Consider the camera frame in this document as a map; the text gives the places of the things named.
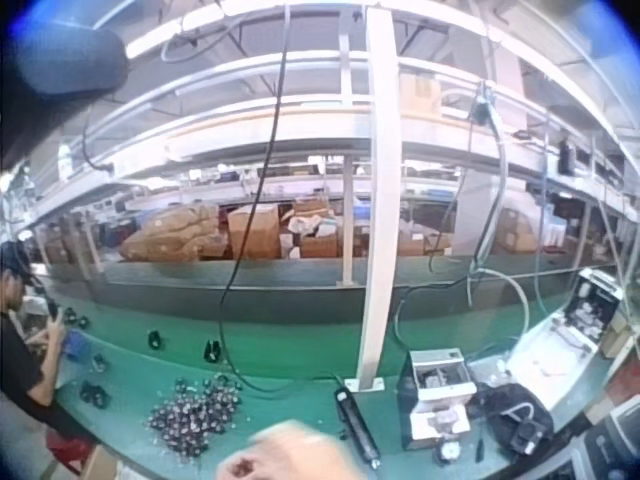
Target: blurred hand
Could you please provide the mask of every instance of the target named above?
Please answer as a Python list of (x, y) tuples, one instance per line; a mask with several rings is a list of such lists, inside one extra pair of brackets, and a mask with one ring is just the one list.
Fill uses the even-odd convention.
[(53, 317), (47, 319), (47, 334), (50, 344), (53, 343), (54, 345), (60, 346), (67, 336), (67, 329), (62, 322), (62, 315), (62, 311), (60, 311), (55, 320)]
[(363, 480), (340, 443), (297, 422), (257, 434), (255, 445), (224, 462), (217, 480)]

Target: man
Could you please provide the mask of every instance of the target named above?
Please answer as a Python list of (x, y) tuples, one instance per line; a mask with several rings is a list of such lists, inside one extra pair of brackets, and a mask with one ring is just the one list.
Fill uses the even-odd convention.
[(58, 365), (66, 329), (60, 316), (49, 318), (37, 336), (47, 352), (38, 365), (9, 318), (9, 311), (22, 307), (25, 285), (31, 284), (29, 260), (19, 242), (0, 245), (0, 389), (20, 409), (65, 436), (86, 436), (54, 401)]

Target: ceiling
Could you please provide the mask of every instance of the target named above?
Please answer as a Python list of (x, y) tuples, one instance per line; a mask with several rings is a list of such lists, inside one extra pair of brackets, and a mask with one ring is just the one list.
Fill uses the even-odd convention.
[[(66, 0), (63, 6), (55, 12), (54, 18), (64, 22), (74, 22), (93, 27), (97, 22), (103, 23), (101, 28), (110, 29), (117, 33), (125, 43), (150, 31), (163, 22), (180, 18), (192, 9), (199, 8), (212, 0), (101, 0), (87, 2), (86, 0)], [(468, 0), (447, 0), (452, 6), (465, 11), (473, 11)], [(530, 2), (545, 15), (554, 19), (561, 29), (570, 36), (581, 48), (591, 51), (591, 41), (585, 35), (584, 25), (574, 19), (580, 2), (570, 2), (564, 8), (554, 6), (557, 2), (535, 0)], [(565, 64), (564, 71), (587, 91), (587, 93), (606, 109), (607, 116), (615, 120), (615, 124), (625, 128), (632, 128), (625, 112), (612, 100), (607, 86), (583, 62), (575, 63), (577, 59), (575, 48), (559, 33), (551, 29), (548, 23), (539, 16), (524, 8), (521, 2), (511, 0), (477, 0), (477, 4), (487, 12), (487, 20), (499, 28), (509, 31), (523, 41), (535, 45), (556, 64)], [(337, 50), (339, 18), (337, 14), (329, 14), (326, 10), (316, 8), (313, 15), (296, 16), (292, 22), (291, 51), (300, 50)], [(239, 60), (247, 56), (277, 53), (281, 50), (282, 19), (270, 18), (264, 21), (249, 21), (231, 32), (215, 48), (197, 58), (184, 63), (167, 64), (159, 58), (159, 52), (135, 59), (131, 65), (131, 72), (127, 83), (113, 96), (105, 98), (94, 105), (91, 110), (90, 121), (93, 123), (107, 115), (123, 103), (164, 85), (177, 78), (201, 71), (203, 69)], [(398, 18), (396, 23), (396, 43), (402, 55), (448, 63), (458, 68), (467, 69), (481, 76), (486, 71), (474, 71), (477, 65), (456, 64), (456, 49), (466, 48), (457, 42), (462, 35), (455, 28), (446, 25), (424, 24), (420, 19)], [(349, 26), (349, 39), (352, 50), (366, 50), (365, 29), (361, 19), (353, 18)], [(202, 47), (208, 39), (201, 40)], [(182, 56), (192, 51), (193, 46), (185, 45), (170, 52), (173, 56)], [(614, 57), (604, 57), (598, 60), (602, 69), (610, 72), (619, 63)], [(615, 87), (623, 95), (625, 101), (633, 105), (634, 113), (640, 112), (640, 88), (635, 81), (615, 78)], [(168, 97), (154, 104), (154, 109), (127, 121), (109, 131), (104, 138), (89, 145), (91, 154), (103, 151), (108, 147), (120, 143), (124, 139), (142, 133), (150, 128), (161, 125), (183, 115), (204, 111), (215, 106), (235, 103), (243, 100), (270, 97), (273, 95), (275, 77), (262, 76), (248, 78), (245, 81), (234, 82), (218, 86), (215, 90), (203, 89), (183, 97)], [(304, 71), (291, 72), (287, 76), (286, 94), (296, 93), (338, 93), (340, 77), (338, 71)], [(366, 75), (354, 75), (354, 91), (367, 92)], [(571, 97), (558, 88), (553, 88), (536, 72), (524, 76), (524, 89), (533, 100), (553, 107), (554, 111), (575, 123), (577, 127), (590, 128), (592, 125), (582, 125), (585, 118), (579, 105)], [(87, 124), (87, 113), (57, 129), (30, 155), (32, 168), (40, 178), (36, 186), (40, 190), (55, 182), (57, 169), (49, 160), (55, 156), (61, 139), (72, 138), (82, 133)]]

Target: factory floor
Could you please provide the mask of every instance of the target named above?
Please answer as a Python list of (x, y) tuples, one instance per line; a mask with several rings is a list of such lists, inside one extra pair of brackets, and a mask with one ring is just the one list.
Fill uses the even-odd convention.
[(77, 478), (55, 465), (45, 445), (45, 427), (35, 422), (0, 394), (0, 450), (19, 480), (71, 480)]

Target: black cap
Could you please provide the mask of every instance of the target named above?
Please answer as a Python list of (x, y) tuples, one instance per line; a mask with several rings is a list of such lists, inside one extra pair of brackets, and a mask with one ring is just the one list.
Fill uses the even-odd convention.
[(25, 285), (31, 285), (29, 257), (20, 241), (9, 240), (0, 245), (0, 271), (10, 270), (19, 276)]

